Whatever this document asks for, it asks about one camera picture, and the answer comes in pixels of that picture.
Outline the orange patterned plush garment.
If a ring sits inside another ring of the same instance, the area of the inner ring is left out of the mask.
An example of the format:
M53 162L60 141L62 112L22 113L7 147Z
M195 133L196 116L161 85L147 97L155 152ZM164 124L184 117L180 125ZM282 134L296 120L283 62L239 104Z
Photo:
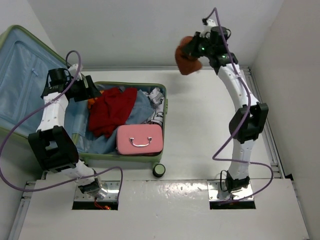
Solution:
M91 98L91 99L88 99L87 100L87 108L90 110L92 108L92 106L96 103L96 101L102 97L103 93L104 93L104 90L100 90L100 95L98 97L94 97L94 98Z

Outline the brown cloth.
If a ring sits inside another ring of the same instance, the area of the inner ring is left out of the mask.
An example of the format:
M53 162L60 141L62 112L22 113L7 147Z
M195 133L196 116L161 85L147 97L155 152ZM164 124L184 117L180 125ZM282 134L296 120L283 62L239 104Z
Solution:
M183 52L183 47L185 47L192 40L192 38L192 36L185 36L182 38L175 50L175 62L183 76L198 72L203 67L198 58L188 56Z

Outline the red garment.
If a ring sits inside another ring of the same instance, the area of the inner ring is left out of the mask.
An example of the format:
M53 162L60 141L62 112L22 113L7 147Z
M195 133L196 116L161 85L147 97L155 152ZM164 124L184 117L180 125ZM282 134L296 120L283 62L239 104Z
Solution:
M113 87L104 90L101 98L89 109L88 130L98 138L109 138L113 131L125 124L137 99L134 87L120 90Z

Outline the green hardshell suitcase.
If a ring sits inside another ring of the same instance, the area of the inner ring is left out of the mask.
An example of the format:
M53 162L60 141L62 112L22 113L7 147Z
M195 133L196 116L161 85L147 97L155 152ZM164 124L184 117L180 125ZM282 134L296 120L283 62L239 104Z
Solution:
M10 131L32 111L44 106L41 94L47 73L63 68L66 61L35 35L20 25L8 27L0 35L0 130ZM152 163L152 173L160 178L162 152L149 155L120 155L116 136L94 137L88 129L86 101L71 101L66 110L65 129L82 160Z

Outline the newspaper print garment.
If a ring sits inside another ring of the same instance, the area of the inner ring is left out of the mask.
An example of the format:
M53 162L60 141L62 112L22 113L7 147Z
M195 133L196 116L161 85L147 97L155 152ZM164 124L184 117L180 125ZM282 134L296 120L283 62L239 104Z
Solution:
M161 92L160 88L155 87L151 92L145 94L153 107L153 113L147 119L148 124L157 124L161 127L164 122L164 107L165 107L165 96Z

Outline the pink cosmetic case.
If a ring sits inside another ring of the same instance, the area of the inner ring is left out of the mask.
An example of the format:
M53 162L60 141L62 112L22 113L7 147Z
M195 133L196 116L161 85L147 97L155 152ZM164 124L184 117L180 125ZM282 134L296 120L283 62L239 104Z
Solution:
M121 155L155 154L163 147L163 130L158 124L129 124L117 129L116 148Z

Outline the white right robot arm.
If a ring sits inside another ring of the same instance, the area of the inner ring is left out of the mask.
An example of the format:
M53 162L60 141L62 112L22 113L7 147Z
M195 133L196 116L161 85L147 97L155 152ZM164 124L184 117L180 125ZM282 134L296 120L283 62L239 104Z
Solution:
M223 192L232 193L249 186L251 152L264 129L269 107L251 93L235 55L228 50L229 36L225 27L207 26L204 31L196 32L182 51L190 57L208 58L233 102L235 114L228 125L229 140L233 142L232 158L220 184Z

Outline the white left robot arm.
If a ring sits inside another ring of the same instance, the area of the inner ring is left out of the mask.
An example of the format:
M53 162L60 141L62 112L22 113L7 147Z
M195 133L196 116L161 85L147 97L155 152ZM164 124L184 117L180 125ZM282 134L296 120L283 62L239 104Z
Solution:
M28 135L28 142L43 170L75 179L82 194L102 200L106 193L100 178L80 160L64 128L70 100L80 102L101 96L91 77L82 75L81 69L81 65L73 64L48 71L41 95L46 107L36 132Z

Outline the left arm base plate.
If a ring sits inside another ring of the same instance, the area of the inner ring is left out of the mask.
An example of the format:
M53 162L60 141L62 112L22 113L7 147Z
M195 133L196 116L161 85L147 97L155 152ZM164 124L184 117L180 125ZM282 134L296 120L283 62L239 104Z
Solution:
M120 189L120 181L102 181L101 189L93 195L84 194L77 187L74 194L75 202L116 202Z

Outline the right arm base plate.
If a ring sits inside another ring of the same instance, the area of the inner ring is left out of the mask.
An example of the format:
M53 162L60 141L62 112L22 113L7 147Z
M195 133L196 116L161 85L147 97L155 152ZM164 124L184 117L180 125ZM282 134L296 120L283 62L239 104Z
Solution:
M238 190L232 190L231 192L227 191L226 184L224 180L208 180L208 198L210 202L224 202L224 201L253 201L254 197L253 189L251 184L247 187L241 187Z

